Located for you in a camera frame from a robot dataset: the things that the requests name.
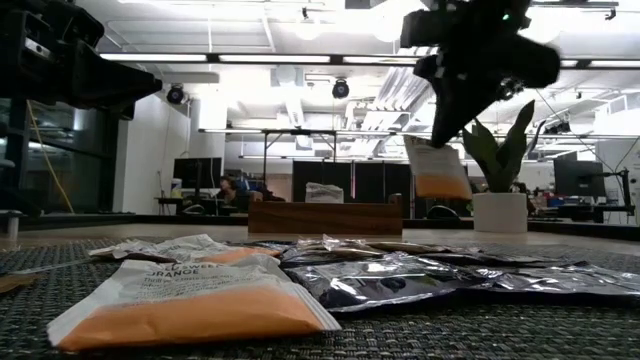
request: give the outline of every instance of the woven rug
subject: woven rug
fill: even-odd
[[[0,269],[14,271],[86,257],[115,240],[0,253]],[[640,259],[569,246],[476,244],[488,253],[564,257],[640,273]],[[110,349],[61,354],[46,325],[89,295],[118,268],[91,263],[43,273],[34,284],[0,294],[0,359],[639,359],[637,302],[567,301],[422,303],[339,318],[344,330],[311,337],[203,345]]]

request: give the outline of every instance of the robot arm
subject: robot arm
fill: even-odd
[[[104,27],[65,0],[0,3],[0,97],[119,110],[155,93],[152,74],[104,60]]]
[[[437,46],[414,74],[436,93],[432,144],[444,146],[489,105],[525,86],[542,88],[560,72],[558,52],[517,34],[530,0],[433,0],[404,19],[400,45]]]

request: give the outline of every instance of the person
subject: person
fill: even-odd
[[[249,207],[248,201],[249,194],[238,187],[236,181],[228,176],[220,178],[220,195],[224,199],[224,203],[227,206],[238,208],[239,211],[246,211]]]

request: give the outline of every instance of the potted plant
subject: potted plant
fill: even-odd
[[[473,195],[476,231],[522,233],[527,231],[527,195],[512,193],[527,149],[533,149],[540,129],[527,146],[527,126],[533,118],[534,101],[525,105],[502,144],[475,119],[474,133],[463,129],[464,148],[484,173],[489,191]]]

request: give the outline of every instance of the black partition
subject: black partition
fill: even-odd
[[[384,204],[384,165],[382,163],[355,164],[356,202]]]
[[[402,217],[411,218],[411,168],[408,164],[384,163],[385,200],[392,194],[402,194]]]
[[[351,199],[351,163],[330,161],[293,162],[293,202],[304,202],[307,183],[335,185],[344,191],[344,202]]]

